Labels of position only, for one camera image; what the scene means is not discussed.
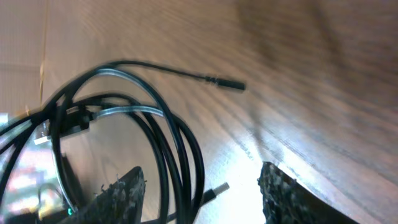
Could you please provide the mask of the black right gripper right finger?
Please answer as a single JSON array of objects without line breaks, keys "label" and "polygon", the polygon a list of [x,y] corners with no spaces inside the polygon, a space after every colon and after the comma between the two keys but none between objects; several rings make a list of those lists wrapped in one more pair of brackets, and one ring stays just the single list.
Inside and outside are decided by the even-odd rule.
[{"label": "black right gripper right finger", "polygon": [[267,224],[357,224],[271,162],[257,180]]}]

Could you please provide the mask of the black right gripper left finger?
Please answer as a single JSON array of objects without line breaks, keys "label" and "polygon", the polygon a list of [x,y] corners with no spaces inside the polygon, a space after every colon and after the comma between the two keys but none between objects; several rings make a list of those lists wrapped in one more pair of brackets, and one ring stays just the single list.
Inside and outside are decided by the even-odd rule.
[{"label": "black right gripper left finger", "polygon": [[144,173],[139,166],[109,185],[86,207],[60,224],[138,224],[146,191]]}]

